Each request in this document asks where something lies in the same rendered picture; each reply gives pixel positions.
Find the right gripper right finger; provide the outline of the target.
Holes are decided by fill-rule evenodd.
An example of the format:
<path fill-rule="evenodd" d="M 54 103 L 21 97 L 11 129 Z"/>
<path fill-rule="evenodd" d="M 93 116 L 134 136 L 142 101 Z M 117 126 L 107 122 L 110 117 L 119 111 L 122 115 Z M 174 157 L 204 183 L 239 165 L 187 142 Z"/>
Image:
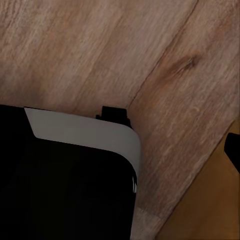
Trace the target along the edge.
<path fill-rule="evenodd" d="M 227 135 L 224 151 L 240 173 L 240 135 L 229 133 Z"/>

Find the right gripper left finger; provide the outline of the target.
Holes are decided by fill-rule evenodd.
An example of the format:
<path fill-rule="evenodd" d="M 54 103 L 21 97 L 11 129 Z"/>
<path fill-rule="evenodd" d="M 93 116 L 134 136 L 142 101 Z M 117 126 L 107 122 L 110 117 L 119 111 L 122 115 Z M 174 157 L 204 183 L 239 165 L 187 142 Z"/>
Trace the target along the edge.
<path fill-rule="evenodd" d="M 26 152 L 21 133 L 0 138 L 0 193 Z"/>

